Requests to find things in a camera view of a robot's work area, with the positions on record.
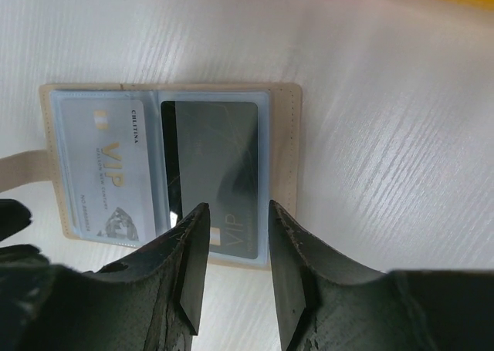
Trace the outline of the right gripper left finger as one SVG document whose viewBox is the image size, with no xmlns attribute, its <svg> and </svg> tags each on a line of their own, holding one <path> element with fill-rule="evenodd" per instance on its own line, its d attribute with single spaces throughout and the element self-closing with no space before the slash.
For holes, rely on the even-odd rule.
<svg viewBox="0 0 494 351">
<path fill-rule="evenodd" d="M 188 350 L 198 334 L 210 236 L 199 204 L 170 231 L 97 272 L 34 245 L 1 250 L 3 350 Z"/>
</svg>

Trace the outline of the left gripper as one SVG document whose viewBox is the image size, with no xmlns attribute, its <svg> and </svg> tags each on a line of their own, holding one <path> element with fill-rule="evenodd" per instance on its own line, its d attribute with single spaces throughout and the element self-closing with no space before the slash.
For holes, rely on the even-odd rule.
<svg viewBox="0 0 494 351">
<path fill-rule="evenodd" d="M 1 199 L 1 241 L 16 235 L 32 223 L 32 212 L 14 199 Z M 1 270 L 45 269 L 49 259 L 41 250 L 29 244 L 1 247 Z"/>
</svg>

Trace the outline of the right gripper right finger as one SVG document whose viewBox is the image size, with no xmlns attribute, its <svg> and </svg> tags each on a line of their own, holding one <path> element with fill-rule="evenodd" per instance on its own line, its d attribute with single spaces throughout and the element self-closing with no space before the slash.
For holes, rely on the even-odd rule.
<svg viewBox="0 0 494 351">
<path fill-rule="evenodd" d="M 327 245 L 278 203 L 269 250 L 284 350 L 491 350 L 493 273 L 379 272 Z"/>
</svg>

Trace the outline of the silver VIP card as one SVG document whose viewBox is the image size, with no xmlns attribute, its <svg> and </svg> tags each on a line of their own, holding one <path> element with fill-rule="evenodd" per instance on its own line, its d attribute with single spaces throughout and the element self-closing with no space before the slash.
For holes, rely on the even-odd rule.
<svg viewBox="0 0 494 351">
<path fill-rule="evenodd" d="M 56 113 L 81 235 L 124 245 L 154 238 L 143 103 L 70 98 Z"/>
</svg>

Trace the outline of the black VIP card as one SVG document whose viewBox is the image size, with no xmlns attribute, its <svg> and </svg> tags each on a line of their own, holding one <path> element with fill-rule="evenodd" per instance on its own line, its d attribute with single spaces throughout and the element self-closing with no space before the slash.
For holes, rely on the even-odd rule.
<svg viewBox="0 0 494 351">
<path fill-rule="evenodd" d="M 255 259 L 258 249 L 258 107 L 249 102 L 161 103 L 167 193 L 182 219 L 210 209 L 212 250 Z"/>
</svg>

